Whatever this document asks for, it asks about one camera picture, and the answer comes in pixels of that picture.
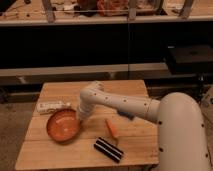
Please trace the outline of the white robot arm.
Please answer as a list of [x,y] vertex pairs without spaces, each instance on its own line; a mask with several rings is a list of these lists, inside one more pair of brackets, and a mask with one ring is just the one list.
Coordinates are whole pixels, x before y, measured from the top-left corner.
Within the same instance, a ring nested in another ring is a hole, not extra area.
[[99,81],[82,88],[77,116],[88,118],[104,105],[157,125],[158,160],[153,171],[211,171],[204,118],[189,95],[173,92],[161,100],[105,92]]

